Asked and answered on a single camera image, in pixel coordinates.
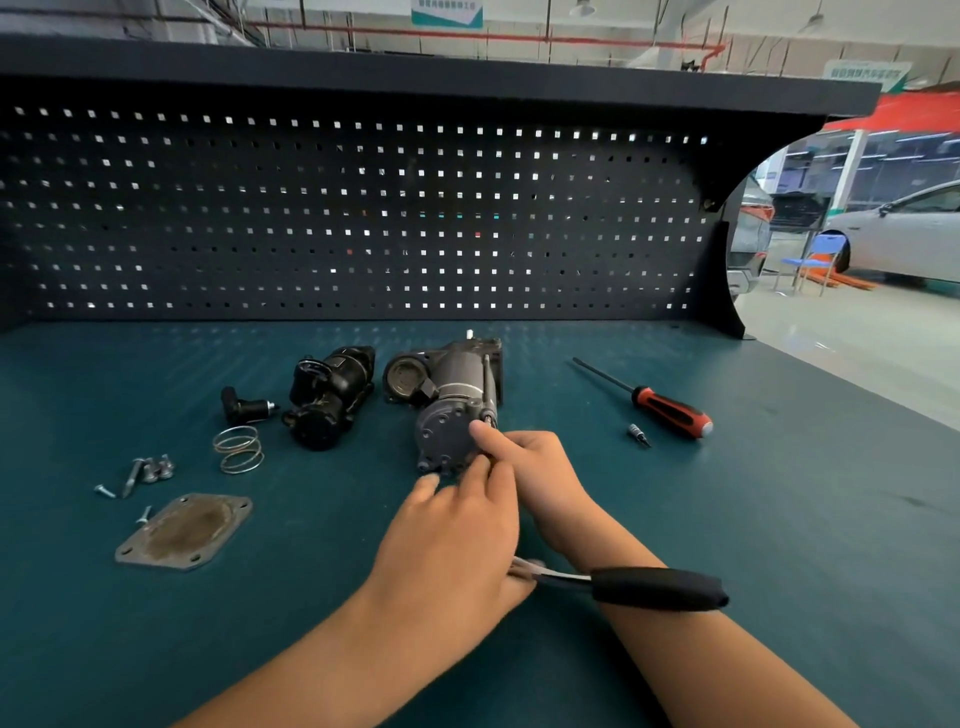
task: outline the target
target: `screwdriver handle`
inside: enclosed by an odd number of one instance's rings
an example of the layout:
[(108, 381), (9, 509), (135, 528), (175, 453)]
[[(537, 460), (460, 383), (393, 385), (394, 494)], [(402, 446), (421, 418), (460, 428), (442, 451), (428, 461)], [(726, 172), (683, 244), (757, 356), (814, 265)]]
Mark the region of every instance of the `screwdriver handle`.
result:
[(612, 567), (590, 572), (596, 601), (663, 612), (711, 612), (730, 603), (715, 576), (679, 569)]
[(653, 411), (690, 437), (707, 437), (713, 431), (713, 420), (708, 415), (689, 404), (659, 395), (650, 387), (637, 387), (633, 401), (635, 406)]

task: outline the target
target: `silver car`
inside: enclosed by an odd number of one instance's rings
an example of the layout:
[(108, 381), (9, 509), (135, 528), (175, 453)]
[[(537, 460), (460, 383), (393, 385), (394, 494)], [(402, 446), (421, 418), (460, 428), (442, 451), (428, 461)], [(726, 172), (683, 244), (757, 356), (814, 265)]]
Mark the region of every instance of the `silver car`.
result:
[(773, 217), (773, 198), (751, 175), (743, 191), (743, 202), (740, 203), (740, 214), (727, 256), (727, 284), (734, 298), (756, 288), (770, 247), (770, 221)]
[(960, 182), (947, 182), (876, 209), (844, 212), (824, 232), (847, 237), (836, 270), (869, 268), (960, 282)]

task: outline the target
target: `metal spring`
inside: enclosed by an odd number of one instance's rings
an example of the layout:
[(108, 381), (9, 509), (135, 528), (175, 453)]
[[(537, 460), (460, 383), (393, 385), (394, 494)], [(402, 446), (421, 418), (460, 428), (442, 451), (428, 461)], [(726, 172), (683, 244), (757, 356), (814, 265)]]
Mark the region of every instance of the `metal spring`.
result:
[(228, 475), (248, 473), (263, 462), (260, 433), (252, 425), (238, 425), (218, 432), (213, 438), (213, 449), (223, 454), (220, 470)]

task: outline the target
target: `pegboard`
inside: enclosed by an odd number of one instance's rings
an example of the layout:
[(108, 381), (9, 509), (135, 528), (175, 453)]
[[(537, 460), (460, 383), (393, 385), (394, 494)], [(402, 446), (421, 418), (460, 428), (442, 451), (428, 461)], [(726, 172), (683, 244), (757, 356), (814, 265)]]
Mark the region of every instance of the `pegboard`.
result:
[(6, 267), (38, 319), (692, 318), (749, 169), (653, 110), (7, 89)]

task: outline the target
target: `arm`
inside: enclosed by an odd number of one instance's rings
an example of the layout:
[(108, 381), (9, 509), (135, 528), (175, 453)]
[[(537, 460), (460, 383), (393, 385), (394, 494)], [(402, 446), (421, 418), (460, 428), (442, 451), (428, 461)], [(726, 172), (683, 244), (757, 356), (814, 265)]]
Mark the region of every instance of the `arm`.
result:
[[(544, 539), (581, 572), (663, 567), (589, 497), (551, 432), (470, 432), (484, 452), (514, 466), (521, 502)], [(787, 663), (720, 612), (674, 614), (602, 605), (620, 641), (677, 728), (854, 723)]]
[(507, 575), (513, 469), (477, 457), (460, 486), (417, 481), (360, 590), (177, 728), (369, 728), (480, 644), (533, 584)]

